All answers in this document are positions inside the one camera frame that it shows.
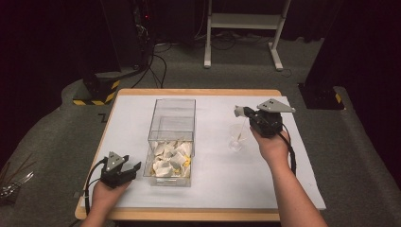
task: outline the yellow and black tape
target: yellow and black tape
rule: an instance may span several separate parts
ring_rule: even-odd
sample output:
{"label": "yellow and black tape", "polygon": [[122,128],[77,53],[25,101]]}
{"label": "yellow and black tape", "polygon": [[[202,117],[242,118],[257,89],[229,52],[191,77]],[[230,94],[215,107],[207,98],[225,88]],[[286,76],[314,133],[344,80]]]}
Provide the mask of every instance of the yellow and black tape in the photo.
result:
{"label": "yellow and black tape", "polygon": [[115,93],[117,91],[117,87],[120,83],[120,80],[117,80],[111,84],[107,89],[104,89],[106,91],[101,91],[98,97],[95,98],[74,98],[73,102],[74,104],[78,106],[85,106],[85,105],[97,105],[97,106],[102,106],[102,105],[108,105],[114,98]]}

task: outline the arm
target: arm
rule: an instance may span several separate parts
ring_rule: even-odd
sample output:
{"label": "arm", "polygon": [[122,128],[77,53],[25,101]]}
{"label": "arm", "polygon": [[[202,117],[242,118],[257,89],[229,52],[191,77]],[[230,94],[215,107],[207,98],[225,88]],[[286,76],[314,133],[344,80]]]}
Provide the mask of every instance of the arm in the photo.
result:
{"label": "arm", "polygon": [[[327,226],[288,164],[288,147],[282,138],[262,138],[251,128],[262,157],[268,163],[283,226]],[[281,132],[288,139],[286,131]]]}
{"label": "arm", "polygon": [[92,196],[91,212],[80,226],[103,226],[106,217],[130,183],[127,182],[117,188],[110,188],[103,182],[97,182],[94,188],[94,195]]}

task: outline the power cord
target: power cord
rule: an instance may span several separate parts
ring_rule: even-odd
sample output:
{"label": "power cord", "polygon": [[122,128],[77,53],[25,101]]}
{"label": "power cord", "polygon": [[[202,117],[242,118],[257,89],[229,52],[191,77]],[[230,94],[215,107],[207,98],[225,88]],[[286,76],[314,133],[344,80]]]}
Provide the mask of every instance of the power cord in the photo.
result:
{"label": "power cord", "polygon": [[259,36],[259,37],[255,37],[256,40],[254,41],[241,41],[239,39],[237,39],[236,43],[237,44],[263,44],[263,43],[268,43],[273,37],[263,37],[263,36]]}
{"label": "power cord", "polygon": [[294,148],[292,148],[291,136],[289,135],[289,131],[288,131],[286,125],[281,123],[281,125],[286,129],[286,131],[288,133],[288,140],[286,139],[286,137],[284,137],[284,135],[281,134],[280,131],[277,131],[276,128],[274,128],[268,120],[266,120],[264,118],[261,118],[261,119],[275,132],[275,134],[280,136],[280,138],[283,139],[283,141],[286,143],[288,152],[289,152],[289,158],[291,161],[291,171],[296,176],[297,175],[297,161],[295,160],[295,151],[294,151]]}
{"label": "power cord", "polygon": [[197,34],[195,35],[195,39],[200,35],[201,33],[201,28],[203,27],[203,22],[204,22],[204,15],[206,14],[206,0],[203,0],[203,14],[201,16],[201,21],[200,21],[200,29],[198,30]]}
{"label": "power cord", "polygon": [[[151,69],[151,65],[153,64],[154,57],[160,59],[160,60],[163,62],[163,64],[165,65],[165,71],[164,71],[164,73],[163,73],[162,80],[159,80],[159,78],[157,77],[157,75],[156,75],[156,74],[153,72],[153,70]],[[136,81],[136,83],[133,84],[131,88],[134,88],[136,85],[138,85],[138,84],[142,81],[142,79],[145,77],[145,75],[147,74],[147,72],[148,72],[149,70],[150,70],[150,72],[152,73],[153,79],[155,80],[156,87],[159,88],[159,87],[158,87],[158,84],[157,84],[157,82],[159,82],[159,83],[160,83],[160,88],[164,88],[164,86],[165,86],[165,79],[166,79],[166,72],[167,72],[167,64],[166,64],[166,61],[165,61],[162,57],[160,57],[159,55],[155,55],[155,54],[154,54],[154,46],[153,46],[153,49],[152,49],[152,53],[151,53],[151,55],[150,55],[150,62],[149,62],[149,64],[148,64],[147,69],[146,69],[145,72],[142,74],[142,77],[141,77],[138,81]]]}
{"label": "power cord", "polygon": [[88,179],[86,180],[86,185],[85,185],[85,190],[84,190],[84,198],[85,198],[85,211],[86,211],[86,215],[89,215],[89,212],[91,211],[91,207],[90,207],[90,204],[89,204],[89,186],[91,185],[91,177],[92,177],[92,174],[94,173],[94,171],[95,171],[95,169],[99,166],[99,165],[101,165],[101,164],[103,164],[103,165],[105,165],[105,164],[107,164],[107,158],[105,157],[105,158],[103,158],[102,160],[100,160],[98,163],[96,163],[96,165],[94,165],[94,167],[91,169],[91,171],[89,172],[89,175],[88,175]]}
{"label": "power cord", "polygon": [[76,219],[74,220],[74,222],[72,222],[70,225],[68,225],[68,227],[73,227],[74,225],[76,225],[78,222],[80,222],[80,219]]}
{"label": "power cord", "polygon": [[222,35],[222,36],[214,36],[212,40],[214,40],[216,37],[222,43],[232,42],[228,47],[224,47],[224,48],[217,47],[216,45],[211,44],[211,46],[217,50],[229,50],[229,49],[233,48],[236,44],[236,37],[231,32],[229,32],[226,35]]}

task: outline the hand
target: hand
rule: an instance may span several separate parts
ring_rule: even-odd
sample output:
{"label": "hand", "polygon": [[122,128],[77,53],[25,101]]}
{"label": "hand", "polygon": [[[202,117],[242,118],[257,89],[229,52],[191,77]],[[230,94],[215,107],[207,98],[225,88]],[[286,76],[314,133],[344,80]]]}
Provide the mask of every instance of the hand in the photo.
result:
{"label": "hand", "polygon": [[130,183],[127,182],[117,188],[110,188],[103,182],[97,182],[92,196],[91,211],[80,226],[103,226],[107,215],[115,207],[118,199],[120,199]]}
{"label": "hand", "polygon": [[92,209],[101,209],[106,214],[109,213],[130,184],[131,182],[127,182],[116,188],[110,188],[103,182],[97,182],[92,196]]}
{"label": "hand", "polygon": [[[260,154],[270,168],[276,166],[289,167],[288,146],[280,136],[275,135],[272,138],[264,138],[252,127],[251,132],[259,145]],[[288,133],[286,131],[281,131],[281,134],[288,140]]]}

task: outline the gray carpet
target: gray carpet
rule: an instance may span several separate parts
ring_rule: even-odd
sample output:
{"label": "gray carpet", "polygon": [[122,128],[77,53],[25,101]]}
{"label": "gray carpet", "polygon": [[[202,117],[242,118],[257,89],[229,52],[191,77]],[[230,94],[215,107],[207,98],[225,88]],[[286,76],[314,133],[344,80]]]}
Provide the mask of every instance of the gray carpet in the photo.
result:
{"label": "gray carpet", "polygon": [[[275,71],[266,43],[212,49],[210,69],[203,68],[204,48],[173,45],[161,52],[168,48],[162,45],[156,52],[167,63],[165,88],[277,89],[287,96],[297,109],[294,117],[326,202],[327,209],[322,214],[330,226],[401,226],[401,193],[376,154],[346,90],[336,88],[346,110],[305,107],[297,83],[305,81],[321,44],[281,41],[278,51],[286,68],[283,72]],[[214,45],[223,48],[225,43]],[[160,77],[163,63],[154,59],[152,69]],[[122,79],[118,88],[129,88],[139,78]],[[32,154],[29,162],[36,163],[17,178],[31,170],[35,175],[23,185],[14,205],[0,207],[0,226],[68,226],[75,220],[77,192],[84,185],[106,125],[99,114],[108,116],[113,106],[75,106],[72,97],[79,85],[77,81],[63,90],[62,105],[26,134],[9,159],[12,172]],[[147,74],[137,87],[156,85]]]}

